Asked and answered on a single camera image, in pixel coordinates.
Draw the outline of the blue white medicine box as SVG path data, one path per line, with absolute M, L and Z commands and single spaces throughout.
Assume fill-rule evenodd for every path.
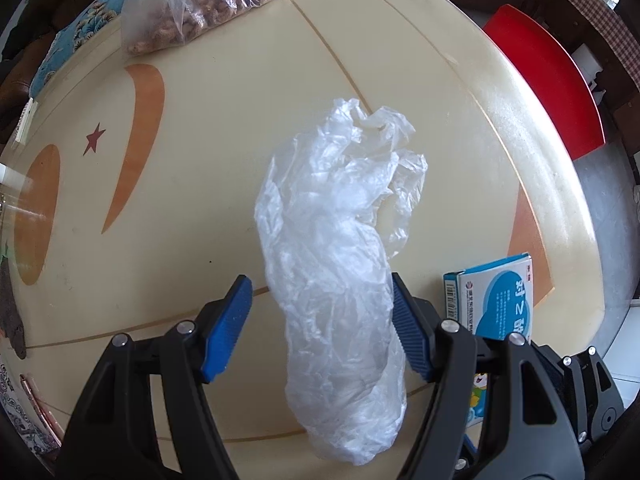
M 533 329 L 533 263 L 526 252 L 442 277 L 446 315 L 474 335 L 525 339 Z

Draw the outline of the clear plastic bag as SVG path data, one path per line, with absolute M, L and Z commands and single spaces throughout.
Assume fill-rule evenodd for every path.
M 338 99 L 273 153 L 257 196 L 267 286 L 285 317 L 286 400 L 325 460 L 370 463 L 406 414 L 390 260 L 427 173 L 413 133 L 397 110 Z

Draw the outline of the beige patterned coffee table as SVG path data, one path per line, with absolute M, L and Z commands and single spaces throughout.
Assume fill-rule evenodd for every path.
M 349 274 L 378 260 L 446 307 L 442 278 L 526 252 L 538 344 L 584 350 L 604 315 L 570 155 L 526 81 L 447 0 L 273 0 L 132 58 L 107 25 L 52 76 L 1 159 L 2 245 L 25 408 L 66 425 L 119 333 L 160 336 L 248 276 L 255 298 L 205 389 L 244 479 L 393 479 L 431 388 L 408 373 L 395 444 L 319 456 L 285 395 L 304 342 L 352 341 Z

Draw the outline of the smartphone with red case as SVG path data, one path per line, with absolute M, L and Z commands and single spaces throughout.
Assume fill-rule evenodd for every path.
M 38 419 L 42 423 L 42 426 L 46 428 L 47 432 L 50 434 L 51 438 L 55 440 L 56 444 L 61 445 L 62 440 L 64 439 L 64 430 L 62 426 L 49 410 L 47 404 L 45 404 L 43 400 L 39 399 L 37 391 L 29 380 L 29 377 L 20 375 L 20 384 L 27 396 L 27 399 L 30 404 L 32 404 L 32 409 L 35 411 Z

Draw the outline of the dark grey rag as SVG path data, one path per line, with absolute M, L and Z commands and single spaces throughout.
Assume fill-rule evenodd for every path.
M 0 275 L 0 324 L 4 336 L 9 339 L 12 349 L 20 360 L 26 359 L 25 330 L 18 313 L 10 278 L 8 258 L 1 257 Z

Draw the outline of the black white patterned cloth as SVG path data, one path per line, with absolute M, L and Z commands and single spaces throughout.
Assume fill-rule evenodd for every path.
M 36 422 L 34 411 L 27 409 L 26 396 L 15 385 L 6 363 L 1 362 L 1 407 L 27 447 L 36 455 L 46 455 L 58 450 L 55 438 Z

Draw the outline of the red plastic chair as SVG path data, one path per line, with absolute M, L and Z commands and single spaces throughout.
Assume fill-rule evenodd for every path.
M 483 30 L 536 94 L 571 159 L 605 144 L 601 117 L 588 84 L 553 36 L 510 4 L 500 6 Z

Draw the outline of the white remote control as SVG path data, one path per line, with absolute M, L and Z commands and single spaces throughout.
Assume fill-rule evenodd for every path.
M 32 124 L 32 120 L 34 119 L 35 114 L 38 110 L 38 102 L 29 98 L 27 103 L 25 104 L 20 118 L 18 118 L 17 125 L 14 129 L 14 142 L 18 144 L 25 144 L 28 136 L 30 125 Z

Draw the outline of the red checked cloth cabinet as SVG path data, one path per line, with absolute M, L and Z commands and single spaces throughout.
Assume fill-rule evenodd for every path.
M 597 86 L 614 117 L 639 119 L 639 35 L 605 0 L 551 0 L 544 9 L 550 32 L 570 52 L 587 47 L 601 65 Z

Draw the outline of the blue floral sofa cover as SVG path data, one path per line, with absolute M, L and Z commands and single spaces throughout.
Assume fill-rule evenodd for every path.
M 55 35 L 47 55 L 30 83 L 29 96 L 35 99 L 54 74 L 74 53 L 122 13 L 125 0 L 92 0 L 73 21 Z

